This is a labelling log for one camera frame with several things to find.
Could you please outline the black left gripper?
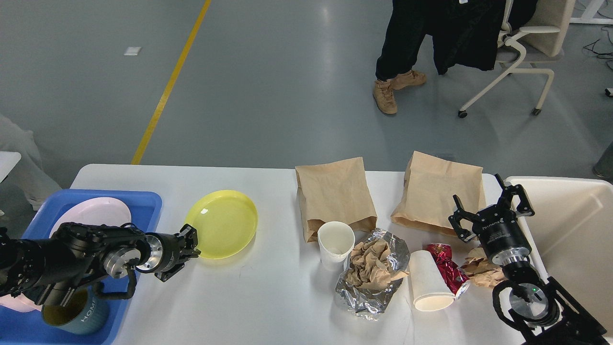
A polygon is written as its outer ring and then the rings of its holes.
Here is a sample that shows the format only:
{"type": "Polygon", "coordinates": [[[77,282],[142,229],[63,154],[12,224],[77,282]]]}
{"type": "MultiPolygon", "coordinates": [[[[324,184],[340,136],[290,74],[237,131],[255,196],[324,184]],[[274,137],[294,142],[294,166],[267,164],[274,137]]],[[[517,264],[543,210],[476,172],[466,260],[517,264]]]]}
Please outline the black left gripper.
{"type": "Polygon", "coordinates": [[[197,229],[184,224],[180,233],[147,233],[145,241],[150,253],[146,260],[136,266],[141,273],[153,273],[160,281],[166,282],[185,267],[185,262],[201,254],[197,249],[197,229]]]}

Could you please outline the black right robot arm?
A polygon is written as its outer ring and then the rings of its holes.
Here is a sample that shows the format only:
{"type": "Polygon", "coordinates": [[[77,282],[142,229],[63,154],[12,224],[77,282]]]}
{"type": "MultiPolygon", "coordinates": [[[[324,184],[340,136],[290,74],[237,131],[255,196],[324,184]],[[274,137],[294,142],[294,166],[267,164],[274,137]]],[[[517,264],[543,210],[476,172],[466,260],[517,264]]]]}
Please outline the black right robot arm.
{"type": "Polygon", "coordinates": [[[459,196],[449,221],[463,242],[478,237],[488,261],[506,280],[492,293],[493,308],[508,326],[521,332],[526,345],[605,345],[606,328],[552,277],[542,280],[531,264],[532,252],[518,218],[534,208],[522,185],[506,184],[494,205],[476,213],[464,209],[459,196]]]}

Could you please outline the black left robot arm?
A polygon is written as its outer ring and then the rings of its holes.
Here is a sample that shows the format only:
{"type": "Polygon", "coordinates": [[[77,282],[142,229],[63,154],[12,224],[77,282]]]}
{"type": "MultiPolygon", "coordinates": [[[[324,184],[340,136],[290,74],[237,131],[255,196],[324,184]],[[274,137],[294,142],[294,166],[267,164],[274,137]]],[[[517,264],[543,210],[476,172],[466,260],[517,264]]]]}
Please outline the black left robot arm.
{"type": "Polygon", "coordinates": [[[91,287],[99,299],[131,299],[136,272],[165,282],[197,249],[197,230],[145,233],[121,226],[62,223],[49,239],[13,240],[1,229],[1,295],[24,293],[37,305],[66,307],[77,290],[91,287]]]}

